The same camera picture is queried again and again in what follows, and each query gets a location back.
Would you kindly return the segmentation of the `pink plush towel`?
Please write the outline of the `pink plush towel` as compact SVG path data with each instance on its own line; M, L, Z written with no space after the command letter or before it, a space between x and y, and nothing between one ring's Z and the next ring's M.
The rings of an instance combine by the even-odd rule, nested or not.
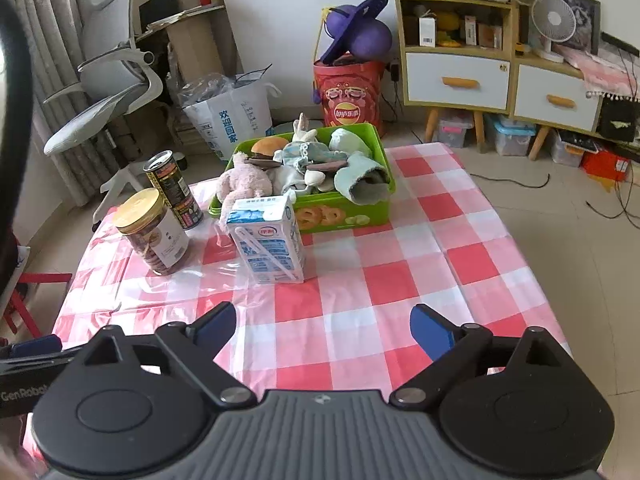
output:
M237 200L271 196L273 187L268 174L248 161L247 154L237 152L232 156L233 167L218 179L217 200L220 201L220 228L229 233L227 220Z

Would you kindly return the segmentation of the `green grey cloth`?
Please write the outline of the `green grey cloth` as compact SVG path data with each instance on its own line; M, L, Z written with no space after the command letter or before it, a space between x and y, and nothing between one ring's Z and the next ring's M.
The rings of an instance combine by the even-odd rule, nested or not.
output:
M373 159L373 152L364 141L344 128L331 134L331 151L347 155L347 165L334 174L334 188L358 206L375 205L390 197L390 175Z

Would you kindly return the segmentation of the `plush hamburger toy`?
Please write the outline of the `plush hamburger toy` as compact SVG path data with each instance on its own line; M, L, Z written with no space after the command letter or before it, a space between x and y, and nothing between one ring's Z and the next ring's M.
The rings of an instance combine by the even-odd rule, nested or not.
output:
M290 141L282 136L265 136L252 146L247 161L262 168L280 166L280 162L276 162L273 156L277 151L282 151L289 143Z

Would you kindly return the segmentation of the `beige bunny doll blue dress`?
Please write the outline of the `beige bunny doll blue dress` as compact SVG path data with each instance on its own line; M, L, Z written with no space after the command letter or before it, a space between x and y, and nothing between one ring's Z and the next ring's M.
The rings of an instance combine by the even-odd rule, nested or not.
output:
M295 202L300 196L334 190L333 176L347 166L348 155L333 151L318 140L318 130L311 129L302 113L293 122L292 140L274 152L277 168L269 170L273 193Z

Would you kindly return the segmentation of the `red white checkered tablecloth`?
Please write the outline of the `red white checkered tablecloth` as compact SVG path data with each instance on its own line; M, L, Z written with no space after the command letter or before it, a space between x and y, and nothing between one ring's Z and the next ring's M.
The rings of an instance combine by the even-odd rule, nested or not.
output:
M390 220L305 235L300 283L254 283L212 219L190 231L181 268L159 276L105 222L80 260L54 332L67 347L106 324L149 334L227 300L238 327L217 361L256 392L390 393L427 364L409 330L416 304L499 336L536 325L561 338L532 270L458 156L439 143L391 148L386 156L396 184Z

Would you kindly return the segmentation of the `gold lid cookie jar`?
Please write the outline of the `gold lid cookie jar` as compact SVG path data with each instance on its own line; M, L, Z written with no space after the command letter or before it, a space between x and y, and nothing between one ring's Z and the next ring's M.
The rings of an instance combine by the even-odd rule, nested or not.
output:
M171 273L189 249L186 231L156 188L128 198L117 208L113 223L155 274Z

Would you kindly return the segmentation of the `white blue milk carton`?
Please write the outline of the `white blue milk carton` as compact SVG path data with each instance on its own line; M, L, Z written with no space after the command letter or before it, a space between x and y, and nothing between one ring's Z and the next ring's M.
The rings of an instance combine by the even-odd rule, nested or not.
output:
M237 200L226 227L257 284L300 283L305 279L302 237L286 196Z

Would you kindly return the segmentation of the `black yellow tin can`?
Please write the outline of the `black yellow tin can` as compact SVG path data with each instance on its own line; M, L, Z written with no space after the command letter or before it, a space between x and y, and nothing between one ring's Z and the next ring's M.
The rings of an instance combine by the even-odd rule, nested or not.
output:
M151 157L143 167L146 176L174 213L183 229L192 229L203 219L203 211L169 150Z

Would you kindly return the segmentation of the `green plastic bin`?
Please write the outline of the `green plastic bin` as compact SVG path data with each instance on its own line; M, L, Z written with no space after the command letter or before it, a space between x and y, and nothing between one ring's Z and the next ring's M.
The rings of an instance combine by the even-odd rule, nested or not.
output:
M298 198L293 208L302 233L319 233L357 226L382 226L390 216L390 196L395 192L395 180L390 170L378 130L374 125L356 124L347 127L372 151L372 158L386 171L386 192L374 196L370 203L355 204L336 191L312 193Z

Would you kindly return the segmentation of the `clear pink storage box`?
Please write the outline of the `clear pink storage box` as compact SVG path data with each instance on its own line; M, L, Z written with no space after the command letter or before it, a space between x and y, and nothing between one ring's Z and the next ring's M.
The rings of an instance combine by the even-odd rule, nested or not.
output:
M474 118L470 110L443 108L438 115L434 140L450 148L463 148L466 133L473 128Z

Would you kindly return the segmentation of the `clear blue storage box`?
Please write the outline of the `clear blue storage box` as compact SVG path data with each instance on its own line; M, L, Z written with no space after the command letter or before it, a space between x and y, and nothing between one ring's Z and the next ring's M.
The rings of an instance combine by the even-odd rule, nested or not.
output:
M526 156L530 142L536 136L536 126L512 122L506 116L487 114L484 126L489 141L500 156Z

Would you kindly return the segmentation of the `red box on floor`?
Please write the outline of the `red box on floor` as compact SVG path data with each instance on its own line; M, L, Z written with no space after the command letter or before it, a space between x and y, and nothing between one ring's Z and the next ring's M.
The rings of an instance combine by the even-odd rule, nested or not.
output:
M580 166L590 177L622 182L627 177L629 160L607 150L585 152Z

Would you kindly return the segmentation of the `white office chair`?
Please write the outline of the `white office chair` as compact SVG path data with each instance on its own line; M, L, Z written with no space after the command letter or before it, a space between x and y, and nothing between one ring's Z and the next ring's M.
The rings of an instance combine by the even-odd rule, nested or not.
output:
M152 69L154 55L136 47L132 27L134 0L88 0L89 18L81 33L86 59L77 66L79 81L44 100L85 93L92 104L44 144L52 156L91 140L117 118L152 103L163 83Z

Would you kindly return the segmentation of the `red snack bucket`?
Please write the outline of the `red snack bucket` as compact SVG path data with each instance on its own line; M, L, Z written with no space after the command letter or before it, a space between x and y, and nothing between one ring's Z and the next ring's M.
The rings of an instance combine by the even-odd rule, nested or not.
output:
M381 84L385 64L358 61L343 55L334 64L314 62L314 100L320 105L326 127L356 124L381 130Z

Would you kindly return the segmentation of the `wooden white drawer cabinet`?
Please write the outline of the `wooden white drawer cabinet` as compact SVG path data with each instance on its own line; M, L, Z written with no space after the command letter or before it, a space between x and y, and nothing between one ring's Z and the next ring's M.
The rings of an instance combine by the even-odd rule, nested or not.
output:
M540 151L554 128L593 134L602 106L570 55L562 64L538 58L530 18L535 0L395 0L404 102L427 109L425 139L434 138L443 108L470 110L476 140L486 143L484 116L501 114L537 128Z

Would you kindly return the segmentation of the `wooden desk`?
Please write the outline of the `wooden desk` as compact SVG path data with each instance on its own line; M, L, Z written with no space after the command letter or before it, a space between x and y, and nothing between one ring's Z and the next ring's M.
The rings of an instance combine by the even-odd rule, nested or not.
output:
M241 67L224 0L134 0L134 32L162 79L172 66L178 84Z

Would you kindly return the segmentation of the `white desk fan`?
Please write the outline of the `white desk fan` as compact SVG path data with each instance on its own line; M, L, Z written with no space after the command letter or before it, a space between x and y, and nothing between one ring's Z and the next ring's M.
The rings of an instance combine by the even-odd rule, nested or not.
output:
M562 64L562 55L552 51L554 44L567 42L576 32L576 18L564 0L535 0L530 18L540 36L540 47L533 48L538 58Z

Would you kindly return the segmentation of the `black picture frame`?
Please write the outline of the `black picture frame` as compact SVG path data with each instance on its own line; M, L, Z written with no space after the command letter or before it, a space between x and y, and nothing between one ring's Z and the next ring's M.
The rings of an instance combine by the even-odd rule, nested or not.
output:
M601 3L598 0L563 0L572 9L576 29L565 45L597 55L600 47Z

